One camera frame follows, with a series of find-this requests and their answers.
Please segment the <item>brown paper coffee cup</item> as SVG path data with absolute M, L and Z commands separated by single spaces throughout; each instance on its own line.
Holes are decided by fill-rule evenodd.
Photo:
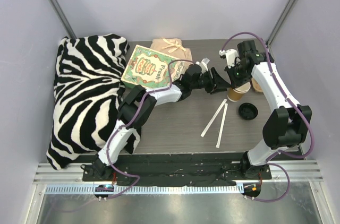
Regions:
M 247 82 L 246 84 L 235 89 L 230 88 L 227 93 L 227 98 L 231 102 L 237 102 L 250 90 L 250 88 L 250 82 Z

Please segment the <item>green illustrated paper bag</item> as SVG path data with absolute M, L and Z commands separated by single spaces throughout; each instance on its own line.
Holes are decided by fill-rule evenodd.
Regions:
M 150 48 L 136 45 L 121 81 L 126 87 L 141 85 L 146 89 L 162 88 L 179 79 L 189 63 Z

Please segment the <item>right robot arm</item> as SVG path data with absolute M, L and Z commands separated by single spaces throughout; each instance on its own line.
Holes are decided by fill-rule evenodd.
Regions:
M 219 54 L 226 57 L 225 71 L 232 88 L 255 79 L 270 106 L 271 114 L 263 126 L 262 140 L 241 159 L 240 173 L 251 179 L 264 170 L 269 160 L 305 141 L 312 111 L 290 94 L 271 54 L 258 52 L 253 40 L 241 42 L 237 49 L 221 50 Z

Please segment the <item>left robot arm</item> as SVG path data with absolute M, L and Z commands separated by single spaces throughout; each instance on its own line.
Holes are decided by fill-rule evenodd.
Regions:
M 141 85 L 135 86 L 118 108 L 116 125 L 92 163 L 93 173 L 102 181 L 112 177 L 111 164 L 117 161 L 128 139 L 146 123 L 156 106 L 182 101 L 195 89 L 205 89 L 207 93 L 214 94 L 230 87 L 231 84 L 214 67 L 203 71 L 201 64 L 190 65 L 179 79 L 167 87 L 146 90 Z

